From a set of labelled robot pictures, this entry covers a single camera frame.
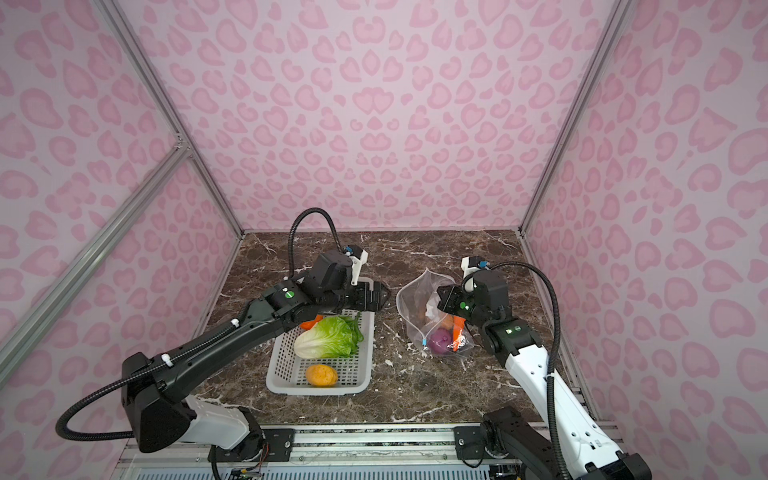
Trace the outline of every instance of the white robotic arm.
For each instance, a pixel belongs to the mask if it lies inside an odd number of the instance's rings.
[[[547,360],[543,346],[526,346],[517,355],[510,354],[504,367],[531,398],[539,415],[547,419]],[[598,468],[619,460],[621,448],[598,426],[584,407],[554,372],[554,403],[560,446],[565,464],[573,478],[588,473],[586,465]]]
[[[530,463],[528,467],[539,478],[650,480],[645,461],[638,454],[622,452],[602,431],[554,369],[554,362],[539,335],[527,322],[512,314],[507,282],[495,270],[511,265],[533,270],[547,285],[555,316],[553,355],[556,359],[557,299],[551,283],[535,266],[523,262],[489,266],[482,257],[465,257],[462,284],[437,289],[438,308],[478,327],[485,349],[522,386],[547,422],[552,437],[552,443],[535,438],[537,434],[521,420],[519,412],[506,407],[484,415],[482,429],[486,448],[490,445],[496,452],[508,452]]]

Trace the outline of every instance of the aluminum frame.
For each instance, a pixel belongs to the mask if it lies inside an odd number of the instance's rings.
[[[45,338],[61,312],[109,257],[176,169],[190,157],[190,151],[180,142],[72,260],[67,271],[56,280],[45,298],[22,317],[11,338],[0,349],[0,389]]]
[[[263,425],[263,429],[295,429],[290,460],[274,463],[279,466],[351,466],[351,465],[461,465],[456,457],[453,428],[478,426],[478,423],[385,423],[350,425]],[[529,425],[546,439],[549,430],[543,422]],[[598,422],[598,425],[622,449],[624,440],[615,422]],[[209,445],[173,445],[155,453],[141,453],[134,439],[128,443],[118,460],[113,476],[141,470],[142,468],[208,468]],[[518,463],[515,458],[484,461],[486,465]],[[253,462],[221,463],[221,468],[252,466]]]
[[[118,4],[117,0],[92,1],[101,12],[104,20],[110,26],[116,40],[131,61],[134,70],[144,82],[144,86],[147,87],[149,95],[154,99],[155,104],[159,108],[160,113],[162,113],[165,121],[170,126],[170,129],[176,134],[176,137],[180,141],[184,141],[190,146],[194,166],[202,177],[203,183],[210,192],[210,195],[214,198],[214,202],[221,210],[221,213],[226,217],[228,224],[235,231],[237,237],[242,239],[243,227],[240,225],[240,221],[237,219],[234,209],[224,196],[213,176],[211,176],[207,165],[203,162],[203,158],[200,155],[197,145],[194,143],[193,138],[189,135],[189,132],[184,126],[179,112],[174,106],[173,101],[170,99],[170,95],[165,91],[160,76],[157,74],[154,66],[150,63],[146,52],[144,52],[144,48],[138,40],[136,32],[126,18],[123,9]]]
[[[216,292],[216,295],[212,295],[211,298],[208,300],[208,304],[205,306],[206,309],[204,311],[207,311],[208,315],[200,321],[200,325],[198,325],[197,328],[194,330],[194,333],[192,333],[192,338],[196,338],[201,333],[203,333],[203,331],[205,330],[205,327],[210,322],[210,318],[214,314],[214,307],[216,306],[216,302],[219,301],[219,297],[221,296],[221,290],[224,288],[224,284],[227,282],[227,278],[230,275],[232,266],[235,264],[235,259],[237,258],[237,254],[240,252],[241,245],[243,245],[242,238],[235,241],[235,245],[234,247],[232,247],[232,251],[230,252],[229,257],[227,258],[226,268],[224,268],[218,280],[216,281],[217,286],[216,286],[216,289],[214,290]]]
[[[536,263],[536,257],[533,254],[531,246],[525,239],[525,235],[523,235],[521,232],[518,232],[518,239],[520,240],[520,245],[523,249],[523,254],[525,255],[525,261],[533,266],[536,266],[537,268],[540,268]],[[544,282],[541,281],[538,275],[533,272],[530,272],[530,275],[533,279],[533,284],[536,287],[538,298],[541,301],[541,308],[544,310],[547,316],[549,329],[554,331],[554,316],[552,315],[552,306],[547,287],[544,285]],[[599,412],[599,410],[596,408],[597,403],[594,401],[594,397],[592,396],[589,386],[587,385],[586,377],[584,377],[584,372],[581,371],[581,366],[576,360],[574,348],[571,345],[570,340],[568,340],[567,335],[562,335],[560,337],[560,358],[563,362],[563,370],[565,376],[570,382],[571,388],[574,390],[578,389],[579,393],[583,397],[583,401],[581,403],[587,407],[587,410],[592,415],[592,418],[601,420],[601,418],[596,415]]]
[[[598,41],[598,46],[595,48],[594,53],[587,64],[584,78],[579,84],[574,101],[571,103],[571,108],[568,110],[568,115],[565,117],[565,122],[555,139],[554,147],[547,159],[544,172],[541,174],[541,178],[536,185],[531,203],[525,211],[525,215],[523,216],[520,225],[521,232],[527,232],[528,228],[533,224],[538,208],[541,206],[541,202],[544,200],[549,185],[554,179],[554,173],[562,162],[565,151],[568,149],[568,144],[571,142],[574,132],[578,128],[581,117],[588,108],[590,97],[600,82],[603,72],[608,64],[608,60],[621,38],[621,33],[629,23],[629,19],[632,16],[631,13],[636,4],[636,0],[617,0],[616,3],[614,3],[614,7],[605,24],[603,34]]]

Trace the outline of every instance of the robotic arm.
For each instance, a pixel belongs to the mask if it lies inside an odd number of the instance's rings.
[[[477,326],[485,349],[518,381],[541,417],[549,418],[549,355],[541,338],[527,322],[513,315],[507,283],[497,270],[489,268],[487,261],[466,257],[462,267],[465,277],[461,286],[438,287],[438,308]],[[560,375],[553,370],[551,376],[557,437],[570,475],[583,480],[650,480],[643,459],[622,452],[584,410]],[[507,407],[486,414],[482,433],[490,451],[509,452],[542,480],[561,478],[552,444],[523,422],[515,410]]]
[[[249,410],[216,406],[190,393],[247,350],[320,312],[380,310],[389,298],[386,287],[380,282],[371,286],[357,281],[367,252],[357,245],[343,250],[321,254],[302,276],[264,290],[237,318],[170,352],[150,359],[143,353],[128,357],[123,361],[123,379],[73,405],[59,419],[57,433],[80,441],[135,437],[142,452],[156,452],[181,441],[215,445],[219,461],[256,457],[265,440]],[[116,389],[122,389],[131,431],[91,434],[67,427],[75,413]]]

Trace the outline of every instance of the black robotic arm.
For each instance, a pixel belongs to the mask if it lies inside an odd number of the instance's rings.
[[[190,396],[205,379],[249,349],[291,330],[318,313],[342,309],[378,311],[389,298],[380,282],[358,284],[367,253],[357,245],[321,254],[312,268],[264,290],[237,318],[221,323],[170,352],[123,361],[123,379],[73,405],[56,425],[65,439],[92,441],[135,437],[142,452],[173,442],[217,445],[231,459],[259,453],[263,435],[246,409],[225,409]],[[109,392],[122,389],[129,432],[83,433],[67,427],[75,413]]]

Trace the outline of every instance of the mounting plate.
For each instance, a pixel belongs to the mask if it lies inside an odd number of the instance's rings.
[[[493,458],[485,451],[485,440],[480,427],[454,427],[453,438],[456,457],[459,460],[479,460]]]
[[[264,461],[288,462],[296,431],[293,429],[264,429],[263,431],[266,443],[270,447]]]

